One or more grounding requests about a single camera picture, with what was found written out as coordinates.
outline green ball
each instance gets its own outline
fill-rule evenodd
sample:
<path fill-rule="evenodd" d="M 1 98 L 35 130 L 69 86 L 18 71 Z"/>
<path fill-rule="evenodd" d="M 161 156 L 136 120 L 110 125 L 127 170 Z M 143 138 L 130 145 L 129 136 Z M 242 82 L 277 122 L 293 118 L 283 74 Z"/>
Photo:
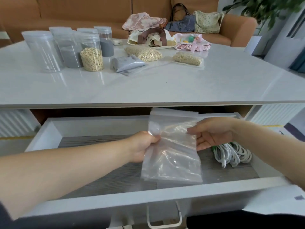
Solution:
<path fill-rule="evenodd" d="M 189 36 L 189 42 L 193 42 L 195 40 L 195 37 L 194 36 Z"/>

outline green plant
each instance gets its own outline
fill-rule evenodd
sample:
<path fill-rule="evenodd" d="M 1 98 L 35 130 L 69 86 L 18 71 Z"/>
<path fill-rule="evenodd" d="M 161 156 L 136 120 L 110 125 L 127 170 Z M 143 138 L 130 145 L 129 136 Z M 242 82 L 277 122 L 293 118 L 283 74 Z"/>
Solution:
<path fill-rule="evenodd" d="M 281 14 L 283 10 L 299 12 L 301 10 L 300 5 L 304 1 L 305 0 L 234 0 L 233 4 L 224 7 L 223 11 L 228 13 L 234 8 L 245 6 L 241 15 L 255 18 L 257 23 L 261 25 L 258 33 L 260 34 L 263 26 L 268 20 L 268 28 L 270 30 L 274 26 L 277 18 L 286 18 L 285 15 Z"/>

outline black bag handle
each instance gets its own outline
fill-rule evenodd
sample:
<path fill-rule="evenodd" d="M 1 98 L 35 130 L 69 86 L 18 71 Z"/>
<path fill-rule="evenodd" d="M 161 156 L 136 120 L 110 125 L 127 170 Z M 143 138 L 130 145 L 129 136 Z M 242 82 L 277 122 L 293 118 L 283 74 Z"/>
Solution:
<path fill-rule="evenodd" d="M 189 15 L 190 15 L 188 9 L 185 7 L 184 4 L 182 4 L 182 3 L 177 3 L 177 4 L 175 4 L 175 5 L 173 6 L 173 8 L 172 8 L 172 13 L 170 14 L 170 22 L 173 21 L 173 12 L 174 12 L 176 6 L 182 6 L 182 8 L 183 8 L 184 11 L 185 11 L 185 16 L 189 16 Z"/>

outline drawer handle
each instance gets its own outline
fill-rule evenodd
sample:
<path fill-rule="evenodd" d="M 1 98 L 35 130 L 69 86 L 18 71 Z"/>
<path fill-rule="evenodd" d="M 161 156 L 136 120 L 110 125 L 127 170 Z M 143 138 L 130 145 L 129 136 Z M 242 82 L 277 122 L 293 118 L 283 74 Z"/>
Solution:
<path fill-rule="evenodd" d="M 148 206 L 147 206 L 147 209 L 146 209 L 146 217 L 147 217 L 147 224 L 148 224 L 148 227 L 150 229 L 163 229 L 163 228 L 172 228 L 172 227 L 179 227 L 182 223 L 182 214 L 181 214 L 181 210 L 180 210 L 180 207 L 179 207 L 179 204 L 177 201 L 176 202 L 176 207 L 177 207 L 177 210 L 178 210 L 178 214 L 179 214 L 179 222 L 178 223 L 174 223 L 174 224 L 167 224 L 167 225 L 161 225 L 161 226 L 152 226 L 150 224 L 150 220 L 149 220 L 149 209 L 148 209 Z"/>

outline radiator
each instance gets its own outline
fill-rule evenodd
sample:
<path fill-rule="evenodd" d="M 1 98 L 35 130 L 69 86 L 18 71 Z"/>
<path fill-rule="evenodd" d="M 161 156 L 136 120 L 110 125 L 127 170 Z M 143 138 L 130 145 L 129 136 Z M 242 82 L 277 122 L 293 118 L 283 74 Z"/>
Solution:
<path fill-rule="evenodd" d="M 285 125 L 304 107 L 305 104 L 264 104 L 247 120 L 260 125 Z"/>
<path fill-rule="evenodd" d="M 33 136 L 40 124 L 28 109 L 0 110 L 0 138 Z"/>

